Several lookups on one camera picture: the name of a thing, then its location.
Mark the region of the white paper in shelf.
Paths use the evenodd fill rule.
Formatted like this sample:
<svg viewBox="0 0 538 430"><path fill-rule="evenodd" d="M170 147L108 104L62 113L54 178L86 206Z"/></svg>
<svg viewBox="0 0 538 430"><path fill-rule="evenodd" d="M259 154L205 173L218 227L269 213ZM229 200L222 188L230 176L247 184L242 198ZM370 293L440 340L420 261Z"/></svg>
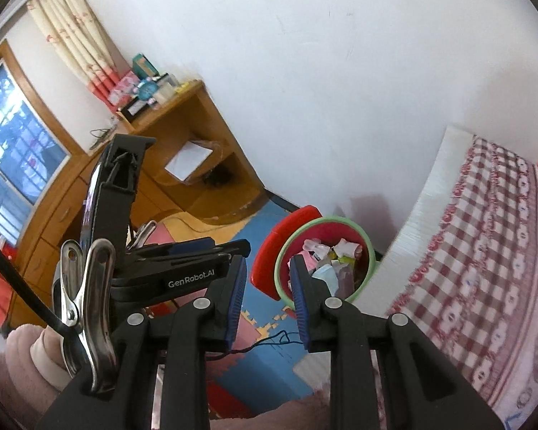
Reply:
<svg viewBox="0 0 538 430"><path fill-rule="evenodd" d="M178 181L186 182L212 153L212 149L203 147L203 145L186 142L166 164L165 170Z"/></svg>

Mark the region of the window with wooden frame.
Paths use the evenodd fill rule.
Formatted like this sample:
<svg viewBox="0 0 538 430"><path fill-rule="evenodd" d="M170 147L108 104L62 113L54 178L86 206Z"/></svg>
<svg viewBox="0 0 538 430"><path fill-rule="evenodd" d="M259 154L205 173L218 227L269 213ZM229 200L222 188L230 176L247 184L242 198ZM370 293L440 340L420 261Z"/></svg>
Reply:
<svg viewBox="0 0 538 430"><path fill-rule="evenodd" d="M70 190L85 183L88 160L23 72L8 44L0 43L0 238L24 245L54 224Z"/></svg>

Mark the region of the silver spring clamp right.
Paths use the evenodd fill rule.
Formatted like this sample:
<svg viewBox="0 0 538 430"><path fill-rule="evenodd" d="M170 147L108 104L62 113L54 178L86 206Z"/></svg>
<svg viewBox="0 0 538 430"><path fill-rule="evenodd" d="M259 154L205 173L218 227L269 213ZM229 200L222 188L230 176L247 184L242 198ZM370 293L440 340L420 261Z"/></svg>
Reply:
<svg viewBox="0 0 538 430"><path fill-rule="evenodd" d="M62 355L71 376L90 374L90 392L103 394L115 387L117 355L110 339L109 288L115 249L97 239L83 252L75 241L61 248L61 321L71 334L63 340Z"/></svg>

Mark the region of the white tissue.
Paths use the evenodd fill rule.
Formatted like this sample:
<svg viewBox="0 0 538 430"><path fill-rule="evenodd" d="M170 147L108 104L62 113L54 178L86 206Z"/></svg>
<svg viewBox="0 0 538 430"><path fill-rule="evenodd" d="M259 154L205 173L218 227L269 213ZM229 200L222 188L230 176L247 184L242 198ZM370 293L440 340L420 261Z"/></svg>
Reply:
<svg viewBox="0 0 538 430"><path fill-rule="evenodd" d="M362 256L362 245L353 243L341 238L340 241L332 247L332 250L338 258L348 257L352 259L359 259Z"/></svg>

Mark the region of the red green trash bin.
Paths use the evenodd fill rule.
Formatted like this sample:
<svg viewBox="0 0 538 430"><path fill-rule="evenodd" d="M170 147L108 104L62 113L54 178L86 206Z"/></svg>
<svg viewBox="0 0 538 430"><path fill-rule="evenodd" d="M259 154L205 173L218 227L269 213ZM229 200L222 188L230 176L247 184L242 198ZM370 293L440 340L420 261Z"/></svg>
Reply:
<svg viewBox="0 0 538 430"><path fill-rule="evenodd" d="M341 216L322 216L293 231L279 249L273 281L278 298L293 308L292 259L299 255L313 278L330 293L352 301L376 268L376 254L365 231Z"/></svg>

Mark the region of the cream red curtain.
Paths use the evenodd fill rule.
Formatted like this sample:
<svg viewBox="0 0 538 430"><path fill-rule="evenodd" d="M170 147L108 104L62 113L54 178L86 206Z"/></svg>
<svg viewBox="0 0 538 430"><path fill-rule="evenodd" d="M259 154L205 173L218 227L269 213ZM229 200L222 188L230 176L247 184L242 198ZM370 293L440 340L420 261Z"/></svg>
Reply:
<svg viewBox="0 0 538 430"><path fill-rule="evenodd" d="M109 96L120 78L102 26L86 0L29 0L26 7L57 56L113 111Z"/></svg>

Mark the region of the pink paper receipt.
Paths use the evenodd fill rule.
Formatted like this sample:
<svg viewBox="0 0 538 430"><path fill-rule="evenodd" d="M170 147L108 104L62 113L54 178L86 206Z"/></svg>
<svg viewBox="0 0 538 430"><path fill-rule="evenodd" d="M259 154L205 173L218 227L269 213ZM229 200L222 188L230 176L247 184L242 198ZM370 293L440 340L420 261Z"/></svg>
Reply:
<svg viewBox="0 0 538 430"><path fill-rule="evenodd" d="M310 256L315 268L320 268L331 261L331 247L323 244L318 239L306 239L303 242L303 250Z"/></svg>

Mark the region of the items on desk top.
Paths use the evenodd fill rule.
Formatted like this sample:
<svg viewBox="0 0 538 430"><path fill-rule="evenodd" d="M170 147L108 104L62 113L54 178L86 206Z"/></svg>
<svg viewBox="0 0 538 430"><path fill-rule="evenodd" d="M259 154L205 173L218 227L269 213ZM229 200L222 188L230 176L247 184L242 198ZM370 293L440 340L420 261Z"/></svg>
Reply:
<svg viewBox="0 0 538 430"><path fill-rule="evenodd" d="M120 118L132 122L148 110L158 110L189 89L174 75L160 73L143 54L132 59L132 68L109 91L108 102Z"/></svg>

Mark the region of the patchwork heart bed sheet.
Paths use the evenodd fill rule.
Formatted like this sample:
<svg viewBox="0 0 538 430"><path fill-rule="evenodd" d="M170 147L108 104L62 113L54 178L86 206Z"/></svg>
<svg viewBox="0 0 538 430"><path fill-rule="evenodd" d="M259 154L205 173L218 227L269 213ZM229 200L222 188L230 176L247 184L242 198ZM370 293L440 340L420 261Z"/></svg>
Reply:
<svg viewBox="0 0 538 430"><path fill-rule="evenodd" d="M538 408L538 166L472 137L429 242L389 303L499 416Z"/></svg>

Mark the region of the silver spring clamp left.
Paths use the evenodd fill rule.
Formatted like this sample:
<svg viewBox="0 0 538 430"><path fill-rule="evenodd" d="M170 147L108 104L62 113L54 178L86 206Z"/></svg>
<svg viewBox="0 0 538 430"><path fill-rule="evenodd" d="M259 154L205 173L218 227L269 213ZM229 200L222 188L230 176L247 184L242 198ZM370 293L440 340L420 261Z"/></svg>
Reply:
<svg viewBox="0 0 538 430"><path fill-rule="evenodd" d="M130 238L130 242L126 245L126 249L131 252L131 250L142 248L146 244L147 239L155 231L156 227L157 222L154 220L150 220L143 224L138 231L134 233L134 236Z"/></svg>

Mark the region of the silver spring clamp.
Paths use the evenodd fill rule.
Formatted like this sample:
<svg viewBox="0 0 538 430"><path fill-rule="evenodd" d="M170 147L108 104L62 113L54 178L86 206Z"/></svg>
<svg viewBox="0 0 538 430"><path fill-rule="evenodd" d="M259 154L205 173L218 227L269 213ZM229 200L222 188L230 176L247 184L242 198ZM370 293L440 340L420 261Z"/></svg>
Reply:
<svg viewBox="0 0 538 430"><path fill-rule="evenodd" d="M131 250L142 248L146 244L147 239L155 231L156 227L157 222L154 220L150 220L143 224L138 231L134 233L134 236L130 238L130 242L126 245L126 249L131 252Z"/></svg>
<svg viewBox="0 0 538 430"><path fill-rule="evenodd" d="M103 394L115 387L117 355L110 339L109 288L115 249L97 239L83 252L75 241L61 248L61 321L71 334L63 340L62 355L71 376L90 374L90 392Z"/></svg>

